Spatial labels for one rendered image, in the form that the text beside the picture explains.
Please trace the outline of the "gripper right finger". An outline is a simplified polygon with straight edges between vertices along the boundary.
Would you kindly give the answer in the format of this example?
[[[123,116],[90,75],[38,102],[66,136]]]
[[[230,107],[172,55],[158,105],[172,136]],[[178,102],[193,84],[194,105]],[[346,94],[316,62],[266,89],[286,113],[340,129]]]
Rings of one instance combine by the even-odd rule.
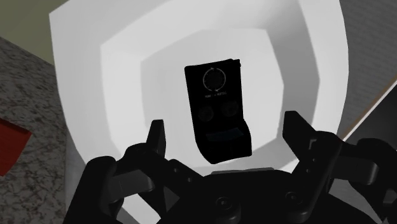
[[[315,130],[297,111],[286,111],[282,137],[298,159],[287,191],[286,219],[292,224],[309,220],[332,179],[379,186],[381,196],[397,193],[397,151],[385,141],[360,139],[349,144],[332,132]]]

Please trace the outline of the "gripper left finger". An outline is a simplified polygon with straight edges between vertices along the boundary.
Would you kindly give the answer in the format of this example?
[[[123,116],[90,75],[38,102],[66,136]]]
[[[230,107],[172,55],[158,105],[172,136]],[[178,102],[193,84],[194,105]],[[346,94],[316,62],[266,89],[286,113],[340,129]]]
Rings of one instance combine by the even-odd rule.
[[[101,156],[87,162],[63,224],[123,224],[117,216],[125,198],[135,194],[164,217],[169,199],[182,198],[199,178],[181,162],[166,160],[165,146],[164,121],[153,120],[146,142],[129,146],[121,159]]]

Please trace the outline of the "white toilet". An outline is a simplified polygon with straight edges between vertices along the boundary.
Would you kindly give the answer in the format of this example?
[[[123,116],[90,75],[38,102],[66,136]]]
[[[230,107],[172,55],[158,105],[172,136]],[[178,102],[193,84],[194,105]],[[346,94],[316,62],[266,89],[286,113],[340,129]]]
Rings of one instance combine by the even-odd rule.
[[[339,0],[68,0],[50,13],[67,127],[85,162],[146,140],[162,119],[166,158],[196,172],[291,172],[282,116],[336,132],[349,75]],[[210,164],[194,139],[184,68],[239,59],[253,155]]]

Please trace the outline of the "black remote control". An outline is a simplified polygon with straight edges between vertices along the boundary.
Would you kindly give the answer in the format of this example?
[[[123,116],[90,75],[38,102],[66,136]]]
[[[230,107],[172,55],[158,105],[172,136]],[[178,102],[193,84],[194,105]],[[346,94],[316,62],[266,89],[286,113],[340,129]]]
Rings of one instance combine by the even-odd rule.
[[[195,142],[210,164],[250,157],[239,59],[185,67]]]

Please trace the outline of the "red robot stand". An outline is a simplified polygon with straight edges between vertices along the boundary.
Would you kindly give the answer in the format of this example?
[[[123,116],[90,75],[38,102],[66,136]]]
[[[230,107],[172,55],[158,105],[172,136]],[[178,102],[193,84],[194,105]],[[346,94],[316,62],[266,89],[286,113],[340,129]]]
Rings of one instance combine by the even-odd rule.
[[[16,164],[25,148],[31,132],[0,118],[0,176]]]

